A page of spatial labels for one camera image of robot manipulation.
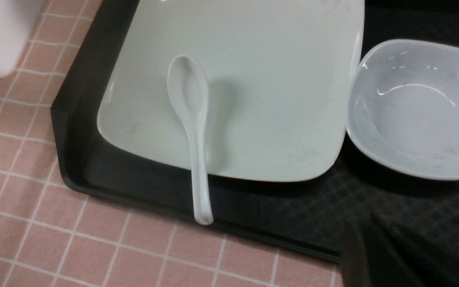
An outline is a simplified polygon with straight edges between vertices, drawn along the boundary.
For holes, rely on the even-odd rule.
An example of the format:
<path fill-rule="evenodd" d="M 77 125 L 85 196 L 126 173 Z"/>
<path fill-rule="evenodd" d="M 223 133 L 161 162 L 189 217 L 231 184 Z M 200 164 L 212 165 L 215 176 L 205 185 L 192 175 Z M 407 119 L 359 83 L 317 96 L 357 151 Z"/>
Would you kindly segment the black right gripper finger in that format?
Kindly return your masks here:
<path fill-rule="evenodd" d="M 459 258 L 377 214 L 346 222 L 339 270 L 345 287 L 459 287 Z"/>

